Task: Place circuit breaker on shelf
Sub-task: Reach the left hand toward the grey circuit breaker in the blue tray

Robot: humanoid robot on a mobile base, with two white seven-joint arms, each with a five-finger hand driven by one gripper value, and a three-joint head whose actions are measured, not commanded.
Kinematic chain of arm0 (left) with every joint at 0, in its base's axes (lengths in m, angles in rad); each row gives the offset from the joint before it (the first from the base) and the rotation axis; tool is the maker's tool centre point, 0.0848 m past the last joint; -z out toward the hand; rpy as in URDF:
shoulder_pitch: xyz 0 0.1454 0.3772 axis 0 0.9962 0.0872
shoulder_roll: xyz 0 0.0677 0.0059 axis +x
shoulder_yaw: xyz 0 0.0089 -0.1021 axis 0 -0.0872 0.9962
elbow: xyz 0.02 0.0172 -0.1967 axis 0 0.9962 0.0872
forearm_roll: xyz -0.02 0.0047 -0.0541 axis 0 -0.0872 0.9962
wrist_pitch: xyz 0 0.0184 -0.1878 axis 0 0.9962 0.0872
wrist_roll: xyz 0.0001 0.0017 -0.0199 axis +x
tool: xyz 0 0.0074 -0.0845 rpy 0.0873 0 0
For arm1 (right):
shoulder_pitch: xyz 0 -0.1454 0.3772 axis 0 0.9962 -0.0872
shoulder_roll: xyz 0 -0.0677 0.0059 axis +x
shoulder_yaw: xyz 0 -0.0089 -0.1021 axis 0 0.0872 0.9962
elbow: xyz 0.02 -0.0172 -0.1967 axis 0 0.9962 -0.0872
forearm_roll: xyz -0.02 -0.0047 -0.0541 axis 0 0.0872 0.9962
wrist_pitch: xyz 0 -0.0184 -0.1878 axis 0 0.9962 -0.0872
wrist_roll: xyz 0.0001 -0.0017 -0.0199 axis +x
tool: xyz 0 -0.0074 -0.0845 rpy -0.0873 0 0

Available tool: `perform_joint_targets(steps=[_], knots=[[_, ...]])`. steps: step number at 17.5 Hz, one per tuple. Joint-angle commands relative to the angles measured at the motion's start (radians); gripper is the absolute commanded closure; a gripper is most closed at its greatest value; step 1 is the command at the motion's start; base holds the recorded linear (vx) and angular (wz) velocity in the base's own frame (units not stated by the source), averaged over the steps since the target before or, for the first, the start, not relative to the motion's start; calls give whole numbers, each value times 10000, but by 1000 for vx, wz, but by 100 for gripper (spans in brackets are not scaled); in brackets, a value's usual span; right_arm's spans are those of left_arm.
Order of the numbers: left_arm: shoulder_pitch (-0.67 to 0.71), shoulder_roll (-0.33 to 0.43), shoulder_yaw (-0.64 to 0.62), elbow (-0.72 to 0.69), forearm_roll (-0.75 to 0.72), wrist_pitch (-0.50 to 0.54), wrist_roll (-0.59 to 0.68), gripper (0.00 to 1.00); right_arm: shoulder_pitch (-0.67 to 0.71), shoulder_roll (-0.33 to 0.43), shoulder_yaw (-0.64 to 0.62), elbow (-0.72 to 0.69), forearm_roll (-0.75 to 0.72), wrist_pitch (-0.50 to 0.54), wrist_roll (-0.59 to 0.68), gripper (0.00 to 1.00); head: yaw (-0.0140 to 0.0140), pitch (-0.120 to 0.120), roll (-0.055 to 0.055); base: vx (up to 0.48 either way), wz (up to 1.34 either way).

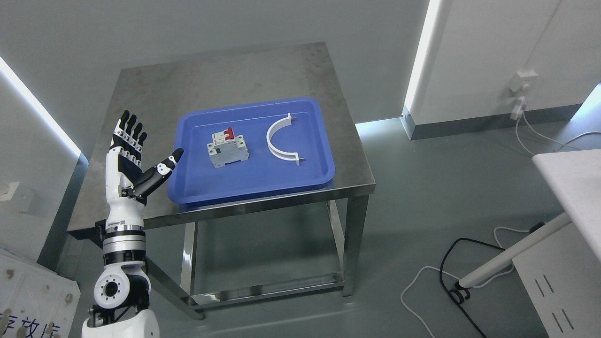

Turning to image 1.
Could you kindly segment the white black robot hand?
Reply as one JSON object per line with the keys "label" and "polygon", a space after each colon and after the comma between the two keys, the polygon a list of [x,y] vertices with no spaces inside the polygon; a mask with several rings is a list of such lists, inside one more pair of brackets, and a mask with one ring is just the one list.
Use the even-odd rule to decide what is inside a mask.
{"label": "white black robot hand", "polygon": [[165,160],[143,171],[143,144],[147,134],[137,116],[123,111],[111,135],[105,163],[105,192],[109,205],[107,232],[140,230],[144,226],[142,209],[153,194],[172,175],[184,154],[176,148]]}

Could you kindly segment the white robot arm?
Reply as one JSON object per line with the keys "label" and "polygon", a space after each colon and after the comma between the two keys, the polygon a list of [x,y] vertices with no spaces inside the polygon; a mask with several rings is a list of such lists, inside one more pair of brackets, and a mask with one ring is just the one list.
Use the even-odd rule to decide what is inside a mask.
{"label": "white robot arm", "polygon": [[139,225],[106,229],[97,224],[104,270],[94,285],[96,304],[82,324],[83,338],[158,338],[157,316],[149,308],[152,285],[146,266],[146,234]]}

